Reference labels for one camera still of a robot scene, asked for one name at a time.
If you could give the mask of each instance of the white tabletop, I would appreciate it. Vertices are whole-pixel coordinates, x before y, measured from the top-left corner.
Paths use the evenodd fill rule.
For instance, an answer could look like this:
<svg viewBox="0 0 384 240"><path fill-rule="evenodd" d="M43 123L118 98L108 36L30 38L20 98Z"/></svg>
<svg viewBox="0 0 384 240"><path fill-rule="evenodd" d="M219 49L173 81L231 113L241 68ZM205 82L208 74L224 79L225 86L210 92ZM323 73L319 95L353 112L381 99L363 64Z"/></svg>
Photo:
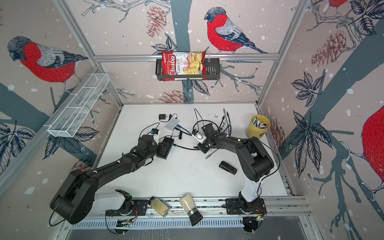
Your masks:
<svg viewBox="0 0 384 240"><path fill-rule="evenodd" d="M232 123L232 136L246 138L246 130L252 116L257 114L254 104L138 104L124 105L112 135L99 162L99 167L118 160L121 153L129 152L137 145L140 132L146 126L158 122L159 114L178 115L179 125L192 131L197 122L194 108L203 119L211 120L217 125L223 117L223 108L229 113ZM160 123L160 137L170 135ZM147 134L153 127L146 129ZM197 146L195 138L186 134L182 139L174 137L175 143L192 148ZM268 144L265 136L261 140ZM98 192L113 192L122 189L133 197L181 197L190 192L193 197L236 197L241 191L246 176L235 153L219 149L208 159L207 155L215 151L210 149L206 154L201 151L186 150L172 146L167 159L155 157L153 162L139 170L123 175L101 187ZM225 161L237 168L232 175L218 166ZM280 174L276 172L266 178L262 184L262 196L286 196L286 190Z"/></svg>

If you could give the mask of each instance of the white mesh basket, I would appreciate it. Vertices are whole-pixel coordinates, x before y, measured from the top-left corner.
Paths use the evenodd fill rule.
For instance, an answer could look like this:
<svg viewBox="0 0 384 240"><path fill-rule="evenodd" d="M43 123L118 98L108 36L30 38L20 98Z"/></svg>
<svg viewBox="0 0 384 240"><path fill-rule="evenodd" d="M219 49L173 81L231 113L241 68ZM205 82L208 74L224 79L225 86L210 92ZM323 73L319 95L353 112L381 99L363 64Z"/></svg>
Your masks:
<svg viewBox="0 0 384 240"><path fill-rule="evenodd" d="M91 74L85 85L49 127L54 137L73 137L109 83L104 73Z"/></svg>

